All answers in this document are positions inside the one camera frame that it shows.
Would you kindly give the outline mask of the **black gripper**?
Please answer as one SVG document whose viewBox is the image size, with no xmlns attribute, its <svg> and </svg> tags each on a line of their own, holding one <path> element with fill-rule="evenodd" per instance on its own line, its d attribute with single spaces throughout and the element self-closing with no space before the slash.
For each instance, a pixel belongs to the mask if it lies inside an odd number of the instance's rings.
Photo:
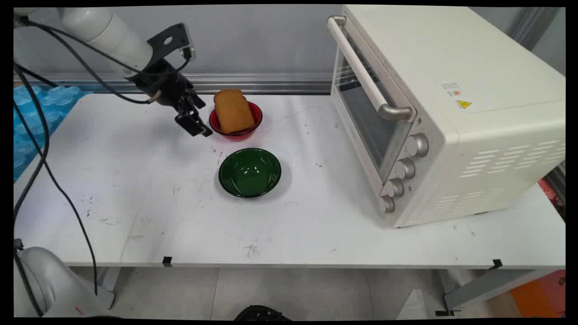
<svg viewBox="0 0 578 325">
<path fill-rule="evenodd" d="M 144 74 L 132 76 L 131 81 L 145 94 L 153 97 L 158 91 L 157 103 L 176 109 L 176 123 L 191 136 L 209 137 L 213 131 L 206 123 L 206 103 L 193 85 L 162 58 L 148 66 Z"/>
</svg>

